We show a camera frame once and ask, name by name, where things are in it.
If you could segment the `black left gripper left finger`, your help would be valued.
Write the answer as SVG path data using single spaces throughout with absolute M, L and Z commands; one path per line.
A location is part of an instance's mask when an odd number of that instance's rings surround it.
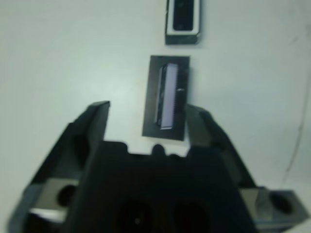
M 94 192 L 91 170 L 104 140 L 109 108 L 109 101 L 92 103 L 69 123 L 25 189 L 43 185 L 48 178 L 77 178 L 82 180 L 81 192 Z

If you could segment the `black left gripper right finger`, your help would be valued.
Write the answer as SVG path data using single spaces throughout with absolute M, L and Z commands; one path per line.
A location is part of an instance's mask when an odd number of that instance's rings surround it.
M 217 150 L 237 187 L 255 188 L 257 186 L 230 138 L 209 111 L 187 104 L 186 121 L 191 146 Z

